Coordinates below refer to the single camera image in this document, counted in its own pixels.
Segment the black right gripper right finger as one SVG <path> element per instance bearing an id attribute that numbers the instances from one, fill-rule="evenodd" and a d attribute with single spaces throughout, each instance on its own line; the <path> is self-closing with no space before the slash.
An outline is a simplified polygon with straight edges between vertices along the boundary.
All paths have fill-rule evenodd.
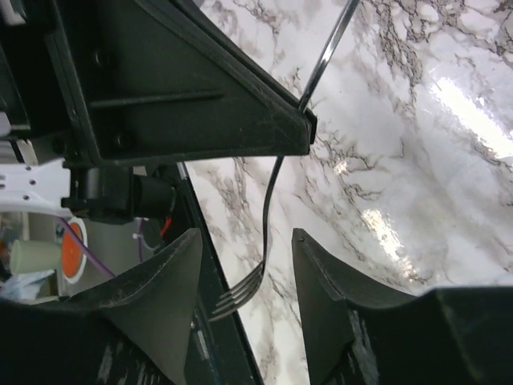
<path id="1" fill-rule="evenodd" d="M 293 230 L 293 271 L 312 384 L 423 384 L 425 363 L 404 307 L 381 284 Z"/>

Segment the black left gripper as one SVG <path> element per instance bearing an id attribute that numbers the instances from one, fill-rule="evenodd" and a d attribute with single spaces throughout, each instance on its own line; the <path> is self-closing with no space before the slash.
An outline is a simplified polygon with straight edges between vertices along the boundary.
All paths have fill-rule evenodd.
<path id="1" fill-rule="evenodd" d="M 302 156 L 316 117 L 192 1 L 4 1 L 3 211 L 168 217 L 150 163 Z"/>

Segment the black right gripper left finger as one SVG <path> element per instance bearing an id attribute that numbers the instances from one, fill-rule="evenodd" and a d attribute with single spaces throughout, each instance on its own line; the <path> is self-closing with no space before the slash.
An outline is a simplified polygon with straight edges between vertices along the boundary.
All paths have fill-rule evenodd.
<path id="1" fill-rule="evenodd" d="M 198 229 L 189 229 L 154 257 L 71 297 L 97 310 L 175 384 L 184 367 L 202 258 Z"/>

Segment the silver fork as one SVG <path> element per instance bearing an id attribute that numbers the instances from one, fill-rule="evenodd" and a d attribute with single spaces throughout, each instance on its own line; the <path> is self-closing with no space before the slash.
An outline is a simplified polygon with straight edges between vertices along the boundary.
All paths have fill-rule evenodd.
<path id="1" fill-rule="evenodd" d="M 299 99 L 297 110 L 301 113 L 305 113 L 308 107 L 308 103 L 311 100 L 313 93 L 317 89 L 321 77 L 325 73 L 325 69 L 329 65 L 331 58 L 343 34 L 345 33 L 356 9 L 359 0 L 348 1 L 341 13 L 339 14 L 337 21 L 330 32 L 329 38 L 326 40 L 321 53 L 317 59 L 317 62 L 310 74 L 309 80 L 305 85 L 305 89 Z M 278 156 L 273 165 L 268 187 L 265 192 L 265 199 L 262 210 L 262 230 L 263 230 L 263 253 L 262 260 L 256 265 L 256 267 L 241 281 L 239 281 L 234 287 L 229 289 L 226 293 L 222 294 L 209 317 L 209 322 L 215 322 L 238 311 L 242 306 L 247 304 L 260 289 L 261 284 L 265 278 L 267 264 L 270 252 L 270 235 L 269 235 L 269 210 L 273 196 L 273 191 L 281 166 L 284 162 L 284 156 Z"/>

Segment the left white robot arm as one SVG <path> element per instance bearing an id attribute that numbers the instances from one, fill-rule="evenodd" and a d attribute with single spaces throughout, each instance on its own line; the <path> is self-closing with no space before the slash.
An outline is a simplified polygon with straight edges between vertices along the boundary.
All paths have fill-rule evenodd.
<path id="1" fill-rule="evenodd" d="M 124 224 L 172 213 L 172 166 L 302 156 L 314 114 L 192 1 L 4 1 L 1 208 Z"/>

